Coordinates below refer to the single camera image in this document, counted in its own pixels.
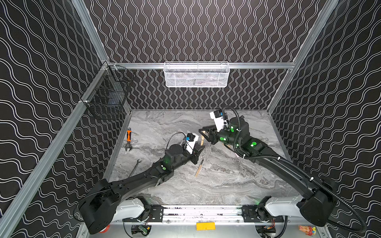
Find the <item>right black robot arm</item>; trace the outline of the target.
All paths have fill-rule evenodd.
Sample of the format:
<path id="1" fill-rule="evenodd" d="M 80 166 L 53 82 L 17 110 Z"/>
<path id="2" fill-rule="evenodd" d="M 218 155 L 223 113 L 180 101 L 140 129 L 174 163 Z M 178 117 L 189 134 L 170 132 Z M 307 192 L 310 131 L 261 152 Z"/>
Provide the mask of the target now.
<path id="1" fill-rule="evenodd" d="M 265 142 L 252 137 L 244 117 L 229 120 L 227 129 L 206 126 L 199 129 L 199 133 L 211 144 L 221 142 L 239 157 L 268 169 L 298 191 L 298 196 L 293 198 L 263 198 L 256 210 L 259 220 L 296 216 L 318 227 L 327 224 L 337 198 L 316 185 L 311 175 L 297 169 Z"/>

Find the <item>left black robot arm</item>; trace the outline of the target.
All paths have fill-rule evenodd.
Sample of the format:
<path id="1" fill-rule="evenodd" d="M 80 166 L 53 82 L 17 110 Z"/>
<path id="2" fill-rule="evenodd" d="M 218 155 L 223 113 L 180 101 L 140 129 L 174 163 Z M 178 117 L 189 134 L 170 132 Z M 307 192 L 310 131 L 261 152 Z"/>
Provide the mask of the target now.
<path id="1" fill-rule="evenodd" d="M 204 145 L 196 145 L 188 152 L 184 146 L 173 144 L 165 150 L 162 158 L 140 174 L 114 182 L 98 181 L 78 204 L 89 233 L 97 234 L 112 223 L 117 207 L 128 198 L 168 181 L 177 168 L 189 161 L 197 164 L 204 149 Z"/>

